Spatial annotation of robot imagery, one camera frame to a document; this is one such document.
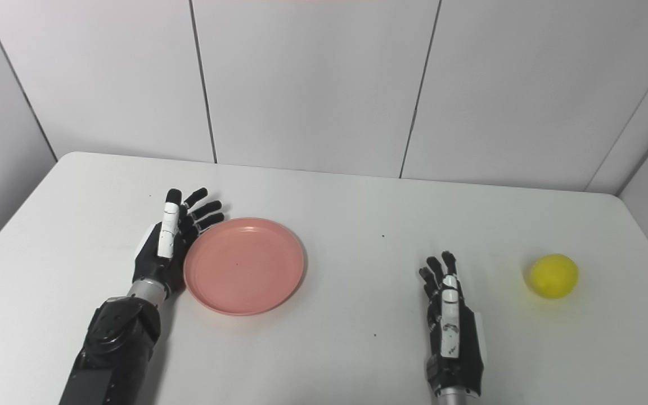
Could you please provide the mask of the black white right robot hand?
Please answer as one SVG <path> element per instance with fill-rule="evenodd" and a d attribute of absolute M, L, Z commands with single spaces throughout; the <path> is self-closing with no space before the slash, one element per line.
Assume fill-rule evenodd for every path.
<path fill-rule="evenodd" d="M 419 269 L 427 297 L 430 357 L 426 379 L 439 404 L 474 404 L 482 395 L 484 357 L 476 313 L 465 302 L 457 259 L 430 256 Z"/>

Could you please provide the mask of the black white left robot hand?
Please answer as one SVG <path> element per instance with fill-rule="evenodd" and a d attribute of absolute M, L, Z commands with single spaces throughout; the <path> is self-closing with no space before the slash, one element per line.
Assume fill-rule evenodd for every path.
<path fill-rule="evenodd" d="M 155 282 L 167 296 L 182 290 L 188 251 L 203 233 L 226 218 L 221 201 L 205 202 L 208 194 L 202 187 L 183 199 L 182 191 L 169 190 L 162 220 L 155 223 L 134 259 L 133 282 Z"/>

